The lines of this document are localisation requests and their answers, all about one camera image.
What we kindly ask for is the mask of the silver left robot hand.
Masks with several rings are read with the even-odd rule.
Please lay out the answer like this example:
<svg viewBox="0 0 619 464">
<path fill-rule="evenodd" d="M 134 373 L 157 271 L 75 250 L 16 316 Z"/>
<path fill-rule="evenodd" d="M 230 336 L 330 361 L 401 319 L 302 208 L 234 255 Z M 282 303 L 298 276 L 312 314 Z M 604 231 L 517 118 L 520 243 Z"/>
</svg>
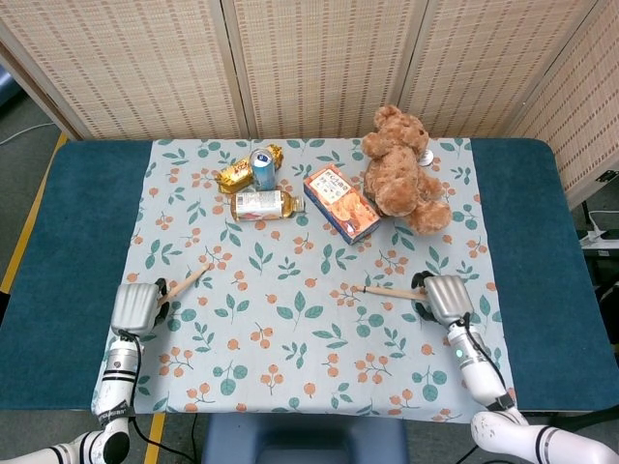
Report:
<svg viewBox="0 0 619 464">
<path fill-rule="evenodd" d="M 143 337 L 162 324 L 169 311 L 169 303 L 159 303 L 167 295 L 164 278 L 155 283 L 129 283 L 118 287 L 112 311 L 110 328 L 115 335 L 124 333 Z"/>
</svg>

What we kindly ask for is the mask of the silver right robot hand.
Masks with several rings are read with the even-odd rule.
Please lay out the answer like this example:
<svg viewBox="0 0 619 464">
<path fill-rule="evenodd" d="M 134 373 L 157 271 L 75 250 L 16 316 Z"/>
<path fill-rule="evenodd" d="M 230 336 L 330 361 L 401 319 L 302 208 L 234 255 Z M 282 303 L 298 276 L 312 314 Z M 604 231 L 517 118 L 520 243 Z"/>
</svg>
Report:
<svg viewBox="0 0 619 464">
<path fill-rule="evenodd" d="M 463 280 L 457 275 L 433 275 L 429 271 L 416 273 L 411 288 L 424 290 L 425 303 L 415 303 L 418 314 L 426 321 L 432 321 L 448 329 L 466 314 L 474 312 Z"/>
</svg>

